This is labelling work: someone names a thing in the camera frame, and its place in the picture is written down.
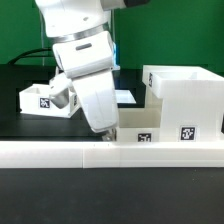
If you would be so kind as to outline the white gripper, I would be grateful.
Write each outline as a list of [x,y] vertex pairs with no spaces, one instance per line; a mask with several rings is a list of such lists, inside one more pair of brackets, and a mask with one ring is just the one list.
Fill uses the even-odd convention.
[[103,141],[115,141],[118,107],[110,69],[74,79],[72,82],[82,110],[94,132],[107,131]]

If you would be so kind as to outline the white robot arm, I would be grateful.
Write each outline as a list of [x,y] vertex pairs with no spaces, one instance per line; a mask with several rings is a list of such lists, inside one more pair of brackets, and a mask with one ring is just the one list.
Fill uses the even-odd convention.
[[109,132],[119,124],[112,70],[114,43],[107,13],[141,6],[150,0],[35,0],[46,35],[62,72],[50,82],[49,98],[62,109],[74,92],[95,133]]

